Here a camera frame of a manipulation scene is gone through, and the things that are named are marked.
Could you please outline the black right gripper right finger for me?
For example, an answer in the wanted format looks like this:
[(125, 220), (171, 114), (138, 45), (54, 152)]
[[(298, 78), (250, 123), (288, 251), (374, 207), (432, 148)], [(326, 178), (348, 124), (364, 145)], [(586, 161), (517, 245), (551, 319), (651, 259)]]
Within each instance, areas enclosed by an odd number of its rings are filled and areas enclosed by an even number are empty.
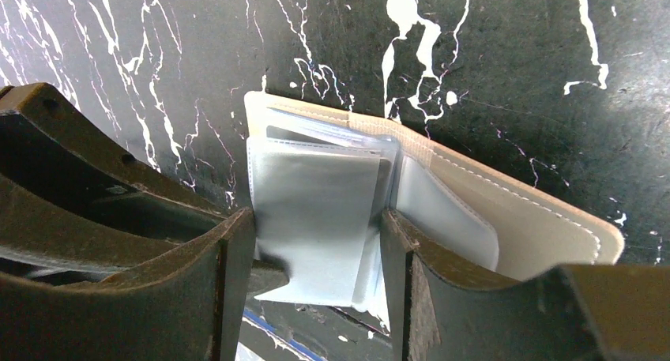
[(557, 265), (519, 282), (381, 217), (395, 360), (666, 360), (669, 269)]

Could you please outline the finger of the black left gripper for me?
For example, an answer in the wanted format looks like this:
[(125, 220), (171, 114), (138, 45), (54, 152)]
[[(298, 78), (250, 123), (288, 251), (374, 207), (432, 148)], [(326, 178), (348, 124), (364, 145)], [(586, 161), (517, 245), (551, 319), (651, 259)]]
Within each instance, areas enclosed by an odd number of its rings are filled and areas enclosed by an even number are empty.
[(87, 220), (1, 179), (1, 256), (11, 261), (110, 278), (98, 284), (54, 288), (1, 275), (1, 294), (197, 295), (259, 294), (288, 284), (286, 272), (252, 261), (250, 210), (236, 213), (206, 235), (181, 246)]
[(71, 213), (154, 239), (193, 239), (226, 209), (138, 160), (55, 86), (1, 90), (1, 173)]

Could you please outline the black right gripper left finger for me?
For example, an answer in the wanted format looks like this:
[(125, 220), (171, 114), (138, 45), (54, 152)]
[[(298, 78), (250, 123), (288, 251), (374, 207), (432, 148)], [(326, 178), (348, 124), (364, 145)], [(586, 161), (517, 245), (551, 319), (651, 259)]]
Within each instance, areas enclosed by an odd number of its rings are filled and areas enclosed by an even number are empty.
[(233, 360), (254, 255), (254, 214), (96, 283), (2, 274), (4, 360)]

